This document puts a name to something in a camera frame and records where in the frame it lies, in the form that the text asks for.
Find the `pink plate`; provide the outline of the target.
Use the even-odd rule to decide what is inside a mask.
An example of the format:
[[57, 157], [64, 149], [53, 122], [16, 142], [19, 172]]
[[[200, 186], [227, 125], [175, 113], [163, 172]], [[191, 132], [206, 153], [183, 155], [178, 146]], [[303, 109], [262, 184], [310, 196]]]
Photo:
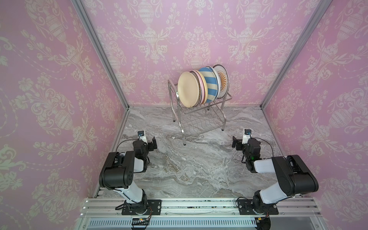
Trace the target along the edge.
[[200, 81], [201, 88], [202, 88], [202, 100], [201, 100], [201, 102], [200, 102], [200, 104], [199, 104], [199, 105], [201, 105], [201, 104], [202, 104], [202, 102], [203, 102], [203, 99], [204, 99], [204, 86], [203, 86], [203, 83], [202, 83], [202, 80], [201, 80], [200, 75], [199, 75], [199, 81]]

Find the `yellow plate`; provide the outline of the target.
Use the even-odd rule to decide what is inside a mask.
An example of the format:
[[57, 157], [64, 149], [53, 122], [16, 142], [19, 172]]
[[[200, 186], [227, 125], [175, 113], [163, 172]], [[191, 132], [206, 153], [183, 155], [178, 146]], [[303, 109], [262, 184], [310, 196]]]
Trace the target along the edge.
[[201, 77], [201, 80], [202, 80], [202, 83], [203, 83], [203, 86], [204, 86], [204, 99], [203, 99], [203, 102], [202, 104], [205, 104], [207, 99], [208, 99], [208, 86], [207, 86], [207, 82], [206, 82], [206, 79], [205, 77], [203, 76], [203, 74], [200, 72], [200, 71], [195, 71], [196, 73], [198, 73]]

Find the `orange sunburst plate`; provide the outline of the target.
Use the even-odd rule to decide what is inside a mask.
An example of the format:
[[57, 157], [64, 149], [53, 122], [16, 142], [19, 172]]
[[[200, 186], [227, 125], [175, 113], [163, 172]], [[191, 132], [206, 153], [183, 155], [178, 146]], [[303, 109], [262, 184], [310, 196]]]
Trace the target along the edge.
[[196, 82], [197, 82], [197, 86], [198, 86], [198, 99], [196, 104], [194, 105], [194, 107], [198, 106], [202, 100], [202, 88], [201, 88], [201, 84], [199, 81], [199, 75], [196, 73], [196, 71], [190, 71], [191, 74], [193, 74], [195, 76]]
[[217, 98], [221, 99], [226, 95], [226, 93], [229, 90], [230, 86], [229, 75], [226, 68], [220, 64], [213, 66], [213, 68], [220, 77], [220, 91]]

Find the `cream plate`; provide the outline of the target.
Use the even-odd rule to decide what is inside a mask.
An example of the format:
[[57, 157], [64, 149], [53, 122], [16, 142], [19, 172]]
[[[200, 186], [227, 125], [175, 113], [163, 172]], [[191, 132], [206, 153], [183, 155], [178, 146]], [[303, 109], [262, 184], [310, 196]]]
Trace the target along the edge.
[[196, 78], [190, 72], [180, 75], [177, 85], [179, 99], [185, 107], [191, 108], [198, 99], [198, 86]]

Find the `blue white striped plate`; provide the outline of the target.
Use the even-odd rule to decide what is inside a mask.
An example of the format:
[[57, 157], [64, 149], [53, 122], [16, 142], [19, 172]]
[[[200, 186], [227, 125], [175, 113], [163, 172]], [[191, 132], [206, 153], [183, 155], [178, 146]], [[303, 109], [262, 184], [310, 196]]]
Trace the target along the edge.
[[219, 93], [218, 78], [216, 77], [212, 67], [203, 67], [199, 70], [199, 72], [203, 75], [208, 87], [208, 97], [206, 103], [210, 103], [216, 100]]

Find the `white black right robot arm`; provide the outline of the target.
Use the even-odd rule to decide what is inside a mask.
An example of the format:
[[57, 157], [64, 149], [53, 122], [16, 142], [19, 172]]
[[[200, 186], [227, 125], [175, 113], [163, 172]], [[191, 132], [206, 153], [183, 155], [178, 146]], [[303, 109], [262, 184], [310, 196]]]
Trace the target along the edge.
[[299, 155], [273, 156], [262, 159], [261, 142], [245, 135], [243, 139], [232, 138], [232, 147], [243, 154], [241, 162], [251, 173], [274, 173], [277, 182], [254, 193], [252, 206], [257, 214], [270, 211], [278, 202], [297, 194], [318, 191], [316, 177]]

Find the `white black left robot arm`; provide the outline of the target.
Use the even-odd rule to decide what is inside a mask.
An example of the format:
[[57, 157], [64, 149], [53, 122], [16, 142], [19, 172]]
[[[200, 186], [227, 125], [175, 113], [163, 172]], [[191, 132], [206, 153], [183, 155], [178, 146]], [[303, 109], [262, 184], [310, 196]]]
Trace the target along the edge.
[[99, 175], [99, 185], [110, 191], [115, 191], [124, 198], [124, 203], [115, 207], [123, 215], [152, 215], [145, 191], [134, 182], [134, 174], [146, 172], [150, 163], [149, 152], [157, 149], [157, 142], [136, 139], [133, 150], [110, 152], [107, 155]]

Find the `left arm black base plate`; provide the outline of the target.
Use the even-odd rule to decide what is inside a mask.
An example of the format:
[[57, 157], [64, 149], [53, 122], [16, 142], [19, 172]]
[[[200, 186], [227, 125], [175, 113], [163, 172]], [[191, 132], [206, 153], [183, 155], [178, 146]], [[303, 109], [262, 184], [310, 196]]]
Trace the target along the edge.
[[143, 203], [124, 203], [121, 214], [122, 215], [136, 215], [136, 216], [159, 216], [161, 214], [162, 200], [159, 199], [149, 199], [143, 201]]

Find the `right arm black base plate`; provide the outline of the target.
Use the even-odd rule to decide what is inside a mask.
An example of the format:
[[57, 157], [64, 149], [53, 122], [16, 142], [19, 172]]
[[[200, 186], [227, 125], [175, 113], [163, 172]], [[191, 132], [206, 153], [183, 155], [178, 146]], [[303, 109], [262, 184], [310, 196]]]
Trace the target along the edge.
[[255, 208], [252, 200], [238, 199], [235, 201], [235, 205], [238, 208], [240, 215], [278, 215], [279, 211], [276, 204], [265, 205]]

